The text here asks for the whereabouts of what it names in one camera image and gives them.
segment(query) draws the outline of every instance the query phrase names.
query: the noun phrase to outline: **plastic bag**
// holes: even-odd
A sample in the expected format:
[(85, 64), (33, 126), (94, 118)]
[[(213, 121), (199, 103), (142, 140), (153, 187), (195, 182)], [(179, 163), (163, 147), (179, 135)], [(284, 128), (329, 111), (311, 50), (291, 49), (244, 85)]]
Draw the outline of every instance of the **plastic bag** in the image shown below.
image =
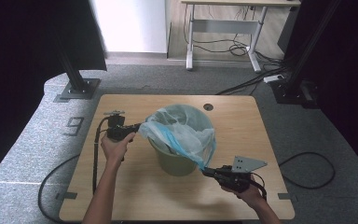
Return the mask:
[(169, 105), (149, 116), (139, 129), (159, 149), (191, 159), (201, 170), (208, 166), (216, 141), (208, 117), (191, 105)]

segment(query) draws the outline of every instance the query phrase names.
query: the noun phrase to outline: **white wall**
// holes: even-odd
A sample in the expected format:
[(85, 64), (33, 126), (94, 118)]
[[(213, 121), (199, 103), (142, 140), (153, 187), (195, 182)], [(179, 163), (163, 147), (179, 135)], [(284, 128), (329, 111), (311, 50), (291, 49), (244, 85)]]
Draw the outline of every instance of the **white wall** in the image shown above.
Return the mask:
[(167, 53), (166, 0), (90, 0), (90, 4), (105, 51)]

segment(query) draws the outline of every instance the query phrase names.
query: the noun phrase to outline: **desk leg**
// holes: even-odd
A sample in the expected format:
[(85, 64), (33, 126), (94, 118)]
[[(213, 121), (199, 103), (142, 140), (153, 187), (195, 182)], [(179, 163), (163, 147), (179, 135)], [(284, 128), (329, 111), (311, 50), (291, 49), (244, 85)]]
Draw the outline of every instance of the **desk leg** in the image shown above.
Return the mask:
[(255, 28), (255, 34), (252, 39), (251, 47), (247, 47), (249, 59), (251, 60), (252, 66), (256, 73), (261, 72), (260, 65), (258, 64), (257, 58), (255, 57), (255, 45), (257, 44), (258, 37), (260, 36), (261, 28), (264, 24), (264, 19), (266, 18), (267, 7), (263, 7), (261, 11), (260, 18), (258, 20), (258, 24)]
[(191, 6), (190, 23), (188, 24), (188, 44), (187, 44), (187, 56), (186, 56), (186, 69), (190, 71), (193, 69), (193, 22), (194, 22), (194, 8)]

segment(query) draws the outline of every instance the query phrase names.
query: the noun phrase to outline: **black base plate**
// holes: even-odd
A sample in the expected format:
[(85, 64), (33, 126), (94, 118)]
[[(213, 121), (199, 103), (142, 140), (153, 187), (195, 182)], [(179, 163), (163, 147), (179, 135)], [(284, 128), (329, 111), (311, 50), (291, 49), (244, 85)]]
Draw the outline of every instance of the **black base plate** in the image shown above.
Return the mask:
[(63, 90), (60, 100), (67, 99), (85, 99), (89, 100), (92, 98), (95, 90), (100, 84), (100, 79), (98, 78), (83, 78), (84, 80), (84, 90), (83, 91), (75, 91), (72, 89), (71, 82), (68, 82), (65, 89)]
[(300, 90), (295, 95), (286, 92), (285, 83), (271, 82), (270, 86), (278, 104), (302, 105), (305, 108), (318, 108), (316, 105), (316, 87), (310, 82), (303, 81)]

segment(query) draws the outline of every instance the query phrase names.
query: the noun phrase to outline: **metal bracket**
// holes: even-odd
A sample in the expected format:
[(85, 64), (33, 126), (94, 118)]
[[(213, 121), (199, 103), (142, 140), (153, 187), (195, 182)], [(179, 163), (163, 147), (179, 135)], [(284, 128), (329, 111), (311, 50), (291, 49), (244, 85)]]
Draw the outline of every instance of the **metal bracket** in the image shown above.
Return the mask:
[(232, 173), (251, 173), (253, 170), (257, 170), (263, 166), (266, 166), (266, 161), (259, 161), (255, 159), (236, 156), (232, 163)]
[(85, 100), (91, 99), (101, 80), (98, 78), (83, 78), (82, 81), (84, 81), (83, 90), (75, 90), (71, 82), (69, 82), (63, 90), (60, 98)]
[(124, 110), (113, 110), (112, 112), (105, 112), (104, 115), (114, 116), (114, 115), (120, 115), (125, 114), (126, 112)]
[(305, 108), (318, 108), (317, 87), (309, 81), (302, 81), (296, 95), (286, 92), (287, 83), (282, 81), (269, 83), (278, 104), (302, 105)]

